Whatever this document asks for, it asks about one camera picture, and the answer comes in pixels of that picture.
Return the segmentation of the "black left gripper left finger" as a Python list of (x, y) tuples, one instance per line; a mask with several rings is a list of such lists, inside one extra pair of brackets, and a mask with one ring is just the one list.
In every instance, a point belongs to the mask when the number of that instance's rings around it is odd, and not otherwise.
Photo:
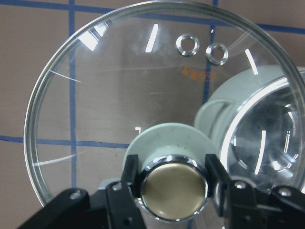
[(138, 176), (137, 155), (128, 156), (119, 181), (93, 195), (69, 188), (20, 225), (21, 229), (143, 229), (145, 223), (133, 191)]

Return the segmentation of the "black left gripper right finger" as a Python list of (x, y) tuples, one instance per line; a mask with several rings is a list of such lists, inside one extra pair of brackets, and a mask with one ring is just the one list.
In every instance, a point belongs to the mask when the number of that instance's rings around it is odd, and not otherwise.
[(240, 179), (231, 179), (216, 155), (207, 154), (208, 196), (226, 229), (303, 229), (305, 195), (291, 186), (262, 192)]

